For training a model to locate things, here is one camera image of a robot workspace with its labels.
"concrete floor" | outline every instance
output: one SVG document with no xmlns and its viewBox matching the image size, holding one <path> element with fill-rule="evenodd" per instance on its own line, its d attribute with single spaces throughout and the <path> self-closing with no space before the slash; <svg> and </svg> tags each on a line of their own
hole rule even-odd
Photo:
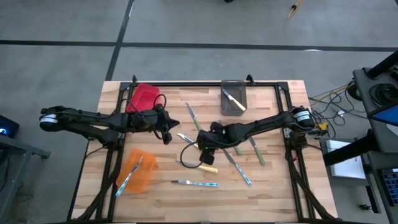
<svg viewBox="0 0 398 224">
<path fill-rule="evenodd" d="M 128 0 L 5 0 L 0 40 L 115 42 Z M 394 0 L 307 0 L 285 19 L 295 0 L 136 0 L 125 42 L 398 47 Z M 87 141 L 39 128 L 43 107 L 96 109 L 113 47 L 0 45 L 0 113 L 21 124 L 18 139 L 52 151 L 34 158 L 14 216 L 28 223 L 66 219 Z M 352 70 L 372 67 L 390 52 L 308 52 L 122 48 L 112 80 L 305 80 L 308 95 L 347 84 Z M 361 103 L 355 105 L 361 109 Z M 365 135 L 366 120 L 346 115 L 337 137 Z M 360 211 L 364 187 L 332 181 L 339 217 L 386 223 L 386 215 Z"/>
</svg>

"wooden tabletop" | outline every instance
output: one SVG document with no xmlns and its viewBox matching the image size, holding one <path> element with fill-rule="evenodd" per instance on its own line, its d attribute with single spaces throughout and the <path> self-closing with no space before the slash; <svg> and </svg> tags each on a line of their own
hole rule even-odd
<svg viewBox="0 0 398 224">
<path fill-rule="evenodd" d="M 304 82 L 287 81 L 294 106 L 309 107 Z M 105 82 L 98 111 L 112 113 L 116 106 L 120 82 Z M 224 117 L 220 111 L 219 87 L 160 87 L 167 96 L 166 110 L 170 117 L 181 123 L 171 130 L 173 140 L 163 145 L 154 133 L 127 134 L 123 161 L 132 149 L 141 149 L 156 155 L 158 169 L 154 171 L 146 192 L 132 194 L 125 190 L 116 199 L 114 222 L 294 222 L 297 215 L 294 207 L 292 186 L 281 129 L 254 136 L 266 162 L 261 166 L 253 147 L 248 141 L 239 145 L 243 151 L 238 156 L 228 149 L 234 160 L 252 182 L 249 187 L 239 172 L 232 166 L 221 150 L 216 151 L 213 167 L 218 173 L 187 169 L 175 163 L 181 150 L 187 145 L 176 134 L 184 133 L 196 139 L 198 131 L 187 110 L 189 102 L 203 129 L 221 119 L 224 124 L 248 123 L 278 113 L 275 92 L 272 87 L 247 87 L 248 109 L 240 117 Z M 308 140 L 318 145 L 315 140 Z M 101 147 L 92 142 L 88 153 Z M 197 164 L 200 152 L 190 147 L 184 153 L 184 161 Z M 337 216 L 335 203 L 318 149 L 303 151 L 310 188 L 321 204 L 333 216 Z M 73 209 L 72 218 L 81 215 L 98 193 L 103 175 L 106 150 L 92 154 L 86 159 Z M 196 182 L 217 182 L 215 187 L 199 187 L 170 183 L 171 180 L 188 179 Z M 300 198 L 304 214 L 307 214 L 303 192 Z M 104 215 L 108 210 L 109 197 L 105 201 Z"/>
</svg>

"blue-handled utensil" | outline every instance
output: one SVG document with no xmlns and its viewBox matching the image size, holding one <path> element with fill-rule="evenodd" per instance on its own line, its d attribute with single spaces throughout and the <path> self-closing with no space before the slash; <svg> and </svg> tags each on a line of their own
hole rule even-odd
<svg viewBox="0 0 398 224">
<path fill-rule="evenodd" d="M 218 183 L 195 183 L 195 182 L 191 182 L 189 180 L 172 180 L 171 183 L 199 185 L 199 186 L 206 186 L 206 187 L 218 187 Z"/>
<path fill-rule="evenodd" d="M 243 179 L 246 181 L 248 186 L 251 186 L 251 181 L 246 176 L 246 174 L 244 174 L 244 172 L 241 169 L 241 167 L 239 165 L 237 165 L 237 163 L 234 161 L 234 159 L 231 157 L 231 155 L 225 149 L 223 149 L 223 150 L 224 150 L 224 154 L 225 154 L 226 158 L 230 161 L 230 163 L 235 165 L 235 167 L 238 169 L 239 173 L 242 175 Z"/>
<path fill-rule="evenodd" d="M 129 173 L 129 175 L 126 177 L 126 180 L 124 180 L 122 186 L 120 186 L 119 190 L 116 192 L 116 196 L 120 196 L 122 194 L 122 191 L 124 190 L 124 187 L 126 186 L 126 184 L 129 182 L 129 179 L 132 175 L 133 172 L 135 172 L 136 170 L 138 170 L 139 166 L 141 165 L 141 162 L 143 160 L 144 156 L 141 156 L 137 162 L 137 164 L 132 168 L 132 171 Z"/>
</svg>

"red container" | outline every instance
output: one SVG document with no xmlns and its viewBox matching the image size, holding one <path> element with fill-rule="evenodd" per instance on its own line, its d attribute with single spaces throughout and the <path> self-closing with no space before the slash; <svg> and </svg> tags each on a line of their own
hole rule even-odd
<svg viewBox="0 0 398 224">
<path fill-rule="evenodd" d="M 131 97 L 131 103 L 137 108 L 138 112 L 150 110 L 154 107 L 154 101 L 159 92 L 157 87 L 144 83 L 138 84 Z M 135 112 L 135 109 L 130 104 L 128 104 L 126 110 L 127 112 Z"/>
</svg>

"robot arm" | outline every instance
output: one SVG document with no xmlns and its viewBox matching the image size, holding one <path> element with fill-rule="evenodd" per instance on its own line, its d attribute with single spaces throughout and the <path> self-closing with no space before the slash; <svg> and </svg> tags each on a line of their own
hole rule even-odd
<svg viewBox="0 0 398 224">
<path fill-rule="evenodd" d="M 168 144 L 171 140 L 170 129 L 180 124 L 171 119 L 169 113 L 158 104 L 152 110 L 135 113 L 101 114 L 88 111 L 54 106 L 43 108 L 40 127 L 44 131 L 70 131 L 86 138 L 95 138 L 104 146 L 116 144 L 119 133 L 139 133 L 154 131 L 155 135 Z"/>
<path fill-rule="evenodd" d="M 229 124 L 223 126 L 213 122 L 210 131 L 201 130 L 197 136 L 199 149 L 202 150 L 200 161 L 212 165 L 214 151 L 237 146 L 250 136 L 271 131 L 277 128 L 289 128 L 295 133 L 305 133 L 315 127 L 310 112 L 304 107 L 292 108 L 290 111 L 248 124 Z"/>
</svg>

